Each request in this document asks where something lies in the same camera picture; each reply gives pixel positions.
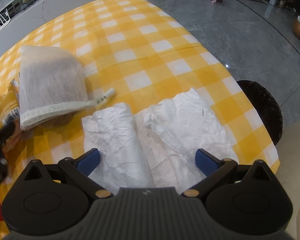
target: white paper towel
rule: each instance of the white paper towel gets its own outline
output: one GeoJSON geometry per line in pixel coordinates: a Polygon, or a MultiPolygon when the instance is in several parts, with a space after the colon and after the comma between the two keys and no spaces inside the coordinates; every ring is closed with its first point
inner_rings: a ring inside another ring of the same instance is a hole
{"type": "Polygon", "coordinates": [[[134,116],[119,103],[83,118],[82,125],[85,151],[101,153],[89,177],[114,194],[119,187],[153,186],[183,192],[205,178],[194,161],[198,148],[238,161],[224,128],[194,89],[134,116]]]}

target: black trash bag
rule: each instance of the black trash bag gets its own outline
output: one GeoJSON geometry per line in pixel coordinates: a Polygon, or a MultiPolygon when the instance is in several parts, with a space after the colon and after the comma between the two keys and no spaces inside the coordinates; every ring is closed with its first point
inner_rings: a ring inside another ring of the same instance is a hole
{"type": "Polygon", "coordinates": [[[276,145],[281,138],[283,128],[280,106],[269,91],[258,82],[239,80],[237,83],[257,110],[274,145],[276,145]]]}

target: blue gripper pad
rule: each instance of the blue gripper pad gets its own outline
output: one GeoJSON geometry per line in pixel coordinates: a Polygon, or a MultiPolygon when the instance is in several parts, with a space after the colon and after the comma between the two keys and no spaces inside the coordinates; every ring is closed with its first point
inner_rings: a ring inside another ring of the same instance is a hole
{"type": "Polygon", "coordinates": [[[209,176],[215,172],[222,161],[203,149],[198,149],[195,153],[195,165],[206,175],[209,176]]]}
{"type": "Polygon", "coordinates": [[[100,152],[98,149],[93,148],[86,152],[77,162],[76,168],[84,175],[88,176],[100,163],[100,152]]]}

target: barcode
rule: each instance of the barcode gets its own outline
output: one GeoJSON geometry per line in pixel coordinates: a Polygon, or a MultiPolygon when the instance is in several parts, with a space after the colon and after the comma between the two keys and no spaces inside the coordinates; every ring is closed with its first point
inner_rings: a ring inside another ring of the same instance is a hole
{"type": "Polygon", "coordinates": [[[15,120],[19,119],[20,113],[19,108],[13,109],[7,116],[2,120],[3,125],[7,125],[8,123],[14,122],[15,120]]]}

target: yellow and white tablecloth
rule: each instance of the yellow and white tablecloth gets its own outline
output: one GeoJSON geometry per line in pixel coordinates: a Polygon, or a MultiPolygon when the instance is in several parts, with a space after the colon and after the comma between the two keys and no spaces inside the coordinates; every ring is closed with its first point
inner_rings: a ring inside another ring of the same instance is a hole
{"type": "MultiPolygon", "coordinates": [[[[22,45],[56,46],[82,63],[89,97],[114,88],[111,106],[126,102],[135,114],[165,98],[197,89],[225,127],[240,164],[264,159],[276,172],[279,159],[258,113],[227,69],[184,27],[146,0],[97,0],[31,32],[0,57],[0,94],[19,71],[22,45]]],[[[84,153],[81,118],[53,130],[27,131],[7,160],[2,201],[32,159],[43,163],[84,153]]],[[[8,232],[0,222],[0,237],[8,232]]]]}

